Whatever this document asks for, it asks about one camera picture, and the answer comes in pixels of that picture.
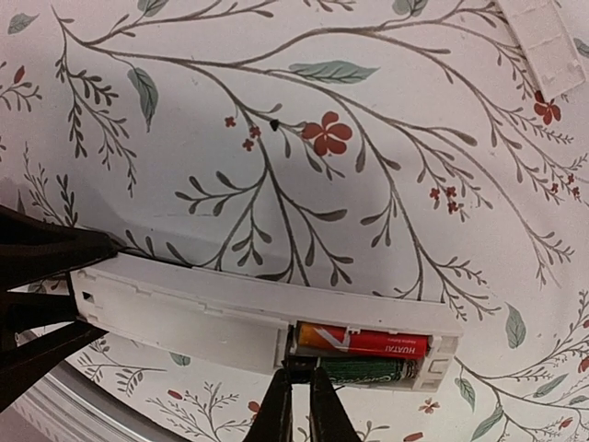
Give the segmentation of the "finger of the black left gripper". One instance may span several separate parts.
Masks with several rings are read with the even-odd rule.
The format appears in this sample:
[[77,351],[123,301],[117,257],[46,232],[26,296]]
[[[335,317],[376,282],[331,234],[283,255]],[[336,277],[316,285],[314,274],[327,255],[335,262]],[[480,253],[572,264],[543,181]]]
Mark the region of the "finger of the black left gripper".
[[113,258],[107,233],[42,222],[1,208],[1,288],[9,290]]
[[1,353],[1,412],[64,359],[107,332],[76,321]]

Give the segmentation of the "white battery cover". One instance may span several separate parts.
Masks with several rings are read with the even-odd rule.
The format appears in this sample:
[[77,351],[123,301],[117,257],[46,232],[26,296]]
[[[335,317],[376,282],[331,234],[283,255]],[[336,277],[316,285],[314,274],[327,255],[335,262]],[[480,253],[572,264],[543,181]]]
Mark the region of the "white battery cover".
[[497,5],[545,99],[555,99],[588,81],[581,55],[555,2],[501,0]]

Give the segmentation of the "red green battery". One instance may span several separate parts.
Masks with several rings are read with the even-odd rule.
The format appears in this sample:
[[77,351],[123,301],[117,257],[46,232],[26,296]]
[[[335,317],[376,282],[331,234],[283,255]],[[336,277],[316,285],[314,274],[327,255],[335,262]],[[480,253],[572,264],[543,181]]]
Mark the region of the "red green battery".
[[362,330],[303,322],[296,332],[298,347],[332,353],[420,359],[430,349],[429,337],[422,335]]

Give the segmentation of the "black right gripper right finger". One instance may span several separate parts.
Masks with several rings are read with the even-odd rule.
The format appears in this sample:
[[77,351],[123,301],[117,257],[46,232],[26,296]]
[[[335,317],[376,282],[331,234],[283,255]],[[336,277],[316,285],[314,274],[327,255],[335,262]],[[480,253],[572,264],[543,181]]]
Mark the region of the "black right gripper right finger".
[[322,367],[311,376],[309,426],[313,442],[361,442]]

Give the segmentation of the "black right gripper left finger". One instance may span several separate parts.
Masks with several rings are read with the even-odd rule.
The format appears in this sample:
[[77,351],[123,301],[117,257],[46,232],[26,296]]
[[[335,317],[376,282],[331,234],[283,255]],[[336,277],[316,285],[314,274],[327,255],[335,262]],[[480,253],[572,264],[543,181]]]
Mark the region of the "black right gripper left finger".
[[247,442],[293,440],[292,384],[288,372],[278,369],[266,390],[257,417],[247,433]]

